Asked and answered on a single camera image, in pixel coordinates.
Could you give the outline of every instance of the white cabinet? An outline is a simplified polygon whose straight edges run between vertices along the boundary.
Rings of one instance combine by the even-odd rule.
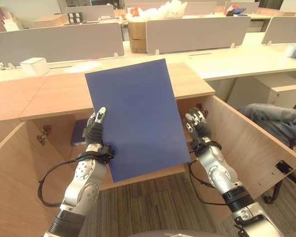
[[[285,73],[238,78],[227,103],[236,109],[251,103],[293,108],[296,79]]]

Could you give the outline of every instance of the blue folder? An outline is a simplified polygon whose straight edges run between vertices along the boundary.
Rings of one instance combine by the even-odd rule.
[[[115,149],[114,182],[189,161],[165,59],[85,76],[95,111],[107,109],[103,143]]]

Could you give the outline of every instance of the white desk divider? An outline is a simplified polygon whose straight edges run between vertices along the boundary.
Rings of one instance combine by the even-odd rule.
[[[262,44],[296,43],[296,16],[274,16],[264,35]]]
[[[202,50],[242,44],[250,17],[147,21],[147,53]]]
[[[215,1],[188,1],[184,16],[194,16],[194,15],[209,15],[215,14],[217,2]]]
[[[161,5],[165,3],[162,2],[147,2],[147,3],[131,3],[125,4],[125,9],[130,7],[140,7],[142,10],[147,10],[150,8],[160,8]],[[185,16],[191,15],[209,15],[214,14],[216,10],[216,2],[215,1],[206,1],[206,2],[194,2],[187,1],[187,5],[184,11]]]
[[[124,55],[118,23],[36,28],[0,33],[0,60],[7,66],[32,57],[59,62]]]
[[[258,10],[258,7],[259,7],[259,2],[227,1],[225,3],[225,8],[223,9],[223,12],[227,11],[227,9],[232,4],[235,4],[236,6],[238,6],[240,8],[246,8],[246,10],[243,12],[245,14],[256,13]]]
[[[114,17],[113,5],[66,7],[65,12],[81,12],[84,21],[97,21],[101,16]]]

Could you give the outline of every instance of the jeans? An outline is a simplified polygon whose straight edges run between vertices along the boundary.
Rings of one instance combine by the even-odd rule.
[[[250,104],[238,109],[240,113],[272,134],[289,147],[296,137],[296,110],[268,104]]]

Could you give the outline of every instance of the white box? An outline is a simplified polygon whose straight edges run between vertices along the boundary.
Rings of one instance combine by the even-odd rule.
[[[19,31],[24,29],[23,25],[20,22],[5,23],[4,27],[6,31]]]
[[[30,58],[20,63],[28,76],[42,76],[49,72],[45,58]]]

